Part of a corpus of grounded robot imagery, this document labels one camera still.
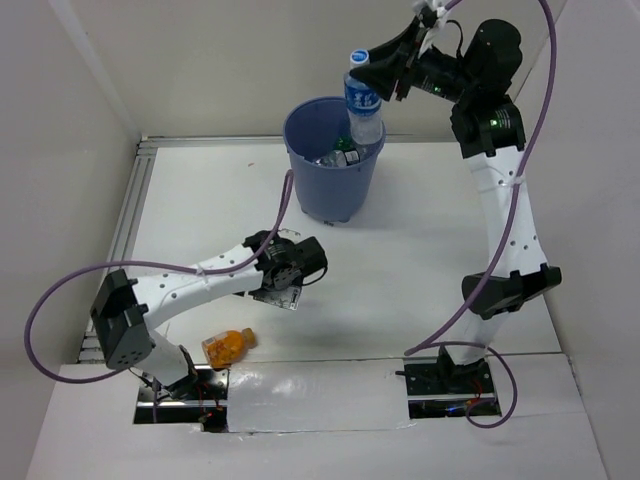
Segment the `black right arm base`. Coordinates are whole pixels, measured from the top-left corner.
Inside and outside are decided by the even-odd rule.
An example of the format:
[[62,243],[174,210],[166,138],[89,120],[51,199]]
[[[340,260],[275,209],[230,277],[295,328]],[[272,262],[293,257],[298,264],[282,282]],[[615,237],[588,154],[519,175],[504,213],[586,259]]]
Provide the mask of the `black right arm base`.
[[405,362],[395,371],[405,382],[410,419],[462,418],[475,404],[479,406],[472,410],[472,417],[502,415],[486,361],[471,373],[458,377],[445,374],[435,358]]

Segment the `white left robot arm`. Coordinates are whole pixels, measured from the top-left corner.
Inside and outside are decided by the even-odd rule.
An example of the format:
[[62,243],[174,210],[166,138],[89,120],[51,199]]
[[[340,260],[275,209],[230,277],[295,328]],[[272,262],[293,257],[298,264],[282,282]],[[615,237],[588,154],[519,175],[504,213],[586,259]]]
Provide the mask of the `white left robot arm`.
[[164,272],[130,278],[123,269],[106,275],[90,309],[106,367],[138,368],[171,398],[193,394],[198,372],[182,345],[163,337],[168,320],[228,295],[300,288],[325,272],[326,253],[315,237],[292,241],[260,231],[218,256],[193,265],[193,273]]

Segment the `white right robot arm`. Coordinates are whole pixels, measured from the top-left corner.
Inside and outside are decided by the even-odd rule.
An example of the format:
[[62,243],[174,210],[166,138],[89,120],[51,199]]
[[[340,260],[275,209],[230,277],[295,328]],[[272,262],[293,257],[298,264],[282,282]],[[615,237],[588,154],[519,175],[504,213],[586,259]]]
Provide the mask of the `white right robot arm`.
[[524,125],[507,93],[522,62],[521,35],[510,23],[489,19],[465,52],[448,55],[430,43],[440,25],[426,13],[416,15],[351,73],[385,101],[420,89],[453,104],[451,128],[480,196],[492,256],[485,271],[464,277],[464,311],[440,348],[436,379],[457,392],[506,320],[558,286],[562,274],[539,243],[520,168]]

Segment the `green soda bottle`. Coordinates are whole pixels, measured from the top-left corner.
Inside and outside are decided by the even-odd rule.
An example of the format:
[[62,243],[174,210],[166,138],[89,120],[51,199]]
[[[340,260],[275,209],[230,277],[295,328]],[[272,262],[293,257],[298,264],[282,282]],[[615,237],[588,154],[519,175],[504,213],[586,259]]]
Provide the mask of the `green soda bottle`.
[[334,144],[334,149],[340,151],[352,150],[353,141],[349,136],[340,136]]

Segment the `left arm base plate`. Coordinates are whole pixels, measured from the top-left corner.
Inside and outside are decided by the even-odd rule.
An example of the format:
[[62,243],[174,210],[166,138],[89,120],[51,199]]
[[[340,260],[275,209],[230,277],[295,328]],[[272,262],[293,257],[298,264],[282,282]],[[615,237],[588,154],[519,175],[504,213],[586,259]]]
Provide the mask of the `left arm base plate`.
[[202,432],[226,433],[230,370],[197,365],[196,371],[199,379],[194,389],[179,399],[173,399],[164,387],[155,387],[151,375],[138,374],[133,423],[193,424]]

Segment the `clear bottle black cap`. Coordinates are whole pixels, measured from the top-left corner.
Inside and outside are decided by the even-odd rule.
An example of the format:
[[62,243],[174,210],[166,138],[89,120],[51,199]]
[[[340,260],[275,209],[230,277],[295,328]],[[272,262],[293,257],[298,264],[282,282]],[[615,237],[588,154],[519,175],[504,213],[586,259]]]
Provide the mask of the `clear bottle black cap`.
[[367,155],[368,149],[357,146],[348,150],[333,150],[312,161],[313,164],[328,168],[345,168],[361,162]]

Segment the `blue label water bottle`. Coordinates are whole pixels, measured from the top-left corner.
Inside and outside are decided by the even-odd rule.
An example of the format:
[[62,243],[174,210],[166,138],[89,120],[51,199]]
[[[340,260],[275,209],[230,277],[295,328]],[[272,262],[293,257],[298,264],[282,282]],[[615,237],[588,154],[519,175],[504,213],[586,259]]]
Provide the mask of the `blue label water bottle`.
[[383,136],[380,97],[349,72],[343,83],[352,139],[359,145],[376,144]]

